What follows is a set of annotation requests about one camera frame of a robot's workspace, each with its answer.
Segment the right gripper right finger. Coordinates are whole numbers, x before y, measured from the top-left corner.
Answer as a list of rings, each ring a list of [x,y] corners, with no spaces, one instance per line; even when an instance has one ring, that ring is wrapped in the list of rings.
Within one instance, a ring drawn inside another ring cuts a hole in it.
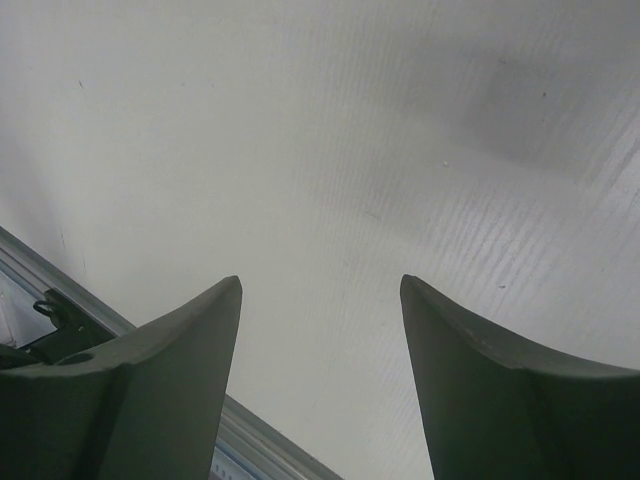
[[[438,479],[635,479],[639,373],[569,355],[400,284],[406,340]]]

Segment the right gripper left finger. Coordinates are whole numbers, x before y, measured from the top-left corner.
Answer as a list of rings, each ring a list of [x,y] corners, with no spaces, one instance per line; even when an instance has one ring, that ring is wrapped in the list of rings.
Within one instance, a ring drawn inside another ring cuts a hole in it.
[[[1,369],[5,479],[205,479],[235,348],[231,276],[62,359]]]

